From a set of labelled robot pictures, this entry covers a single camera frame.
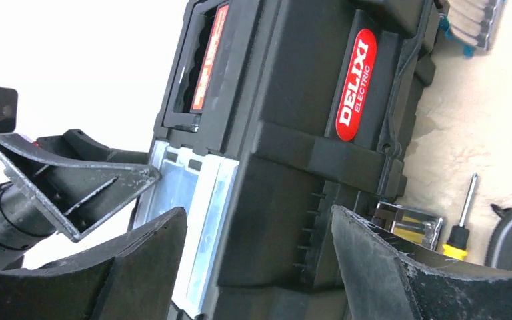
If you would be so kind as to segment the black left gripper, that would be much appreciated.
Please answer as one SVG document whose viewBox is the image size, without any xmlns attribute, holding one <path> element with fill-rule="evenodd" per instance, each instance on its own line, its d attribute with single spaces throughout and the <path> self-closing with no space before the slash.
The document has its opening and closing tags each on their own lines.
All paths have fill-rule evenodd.
<svg viewBox="0 0 512 320">
<path fill-rule="evenodd" d="M 0 135 L 0 270 L 56 231 L 78 242 L 161 178 L 146 152 L 108 147 L 80 129 L 39 137 Z"/>
</svg>

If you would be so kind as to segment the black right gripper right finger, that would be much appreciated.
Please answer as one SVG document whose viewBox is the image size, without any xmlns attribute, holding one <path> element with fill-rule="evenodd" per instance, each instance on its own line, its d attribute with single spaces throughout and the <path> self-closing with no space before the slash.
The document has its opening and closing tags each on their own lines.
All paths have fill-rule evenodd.
<svg viewBox="0 0 512 320">
<path fill-rule="evenodd" d="M 331 213 L 354 319 L 512 319 L 512 271 L 446 257 L 340 205 Z"/>
</svg>

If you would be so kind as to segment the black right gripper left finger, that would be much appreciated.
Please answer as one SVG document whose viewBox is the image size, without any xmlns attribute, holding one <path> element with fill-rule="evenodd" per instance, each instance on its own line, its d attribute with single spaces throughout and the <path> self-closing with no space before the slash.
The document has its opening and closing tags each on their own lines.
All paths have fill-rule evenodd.
<svg viewBox="0 0 512 320">
<path fill-rule="evenodd" d="M 176 207 L 44 267 L 0 271 L 0 319 L 165 319 L 186 232 Z"/>
</svg>

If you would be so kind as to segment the black plastic toolbox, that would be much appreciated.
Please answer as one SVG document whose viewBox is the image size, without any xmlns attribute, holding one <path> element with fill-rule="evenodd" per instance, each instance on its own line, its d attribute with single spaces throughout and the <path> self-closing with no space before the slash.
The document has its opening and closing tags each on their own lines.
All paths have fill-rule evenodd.
<svg viewBox="0 0 512 320">
<path fill-rule="evenodd" d="M 402 196 L 436 1 L 189 1 L 135 224 L 185 208 L 165 319 L 354 319 L 334 205 Z"/>
</svg>

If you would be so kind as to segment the black multi pliers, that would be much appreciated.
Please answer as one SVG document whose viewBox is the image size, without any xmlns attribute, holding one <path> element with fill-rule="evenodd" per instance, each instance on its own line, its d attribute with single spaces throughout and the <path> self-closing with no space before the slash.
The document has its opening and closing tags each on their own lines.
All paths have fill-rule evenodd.
<svg viewBox="0 0 512 320">
<path fill-rule="evenodd" d="M 501 219 L 491 234 L 484 265 L 512 271 L 512 208 L 490 206 Z"/>
</svg>

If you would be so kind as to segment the yellow handled screwdriver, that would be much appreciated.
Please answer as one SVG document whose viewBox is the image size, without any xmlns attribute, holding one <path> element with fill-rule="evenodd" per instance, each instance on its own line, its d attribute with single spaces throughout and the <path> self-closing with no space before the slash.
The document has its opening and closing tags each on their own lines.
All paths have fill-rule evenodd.
<svg viewBox="0 0 512 320">
<path fill-rule="evenodd" d="M 472 174 L 458 224 L 452 226 L 448 240 L 443 244 L 443 254 L 450 258 L 463 261 L 468 254 L 467 242 L 470 230 L 466 228 L 466 221 L 473 203 L 478 178 L 478 173 Z"/>
</svg>

